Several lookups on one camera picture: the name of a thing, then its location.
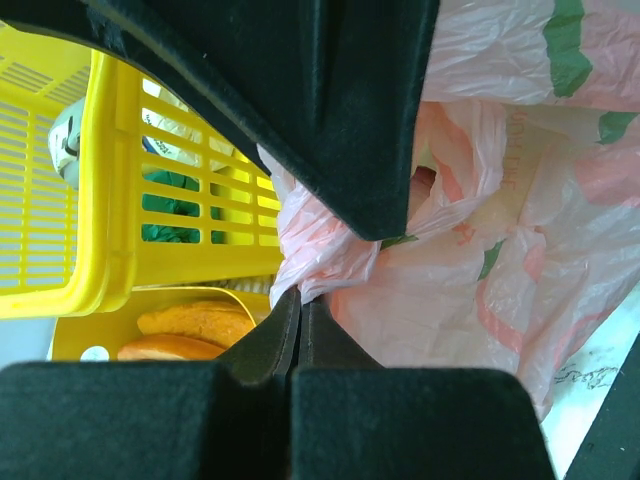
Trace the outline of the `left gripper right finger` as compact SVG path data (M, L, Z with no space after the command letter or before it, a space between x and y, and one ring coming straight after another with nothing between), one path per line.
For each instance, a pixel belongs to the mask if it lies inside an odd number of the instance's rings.
M551 479L528 393L476 368L383 368L316 300L292 376L295 479Z

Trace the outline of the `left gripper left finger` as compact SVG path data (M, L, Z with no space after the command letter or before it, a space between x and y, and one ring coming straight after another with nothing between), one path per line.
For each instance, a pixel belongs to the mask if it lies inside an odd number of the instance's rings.
M283 479L300 296L212 361L30 362L1 373L5 479Z

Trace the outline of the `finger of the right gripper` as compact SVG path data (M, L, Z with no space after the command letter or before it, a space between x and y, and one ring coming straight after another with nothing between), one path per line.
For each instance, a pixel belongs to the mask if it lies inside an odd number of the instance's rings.
M436 1L5 1L22 31L151 75L267 150L360 238L403 234Z

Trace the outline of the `braided toy bread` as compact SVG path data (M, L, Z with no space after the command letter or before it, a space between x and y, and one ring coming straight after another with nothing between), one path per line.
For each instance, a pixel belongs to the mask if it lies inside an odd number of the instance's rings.
M239 305L198 301L142 314L137 325L145 335L173 334L228 349L246 336L255 323Z

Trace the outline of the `pink plastic grocery bag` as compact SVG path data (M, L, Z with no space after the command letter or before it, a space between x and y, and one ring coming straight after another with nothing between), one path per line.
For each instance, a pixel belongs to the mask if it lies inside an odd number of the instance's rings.
M639 280L639 5L445 1L415 128L406 232L360 240L266 150L271 288L329 298L386 366L556 372Z

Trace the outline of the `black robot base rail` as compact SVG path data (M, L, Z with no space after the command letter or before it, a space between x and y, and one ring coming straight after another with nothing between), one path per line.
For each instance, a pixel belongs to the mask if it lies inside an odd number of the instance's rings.
M639 338L636 338L565 479L639 478Z

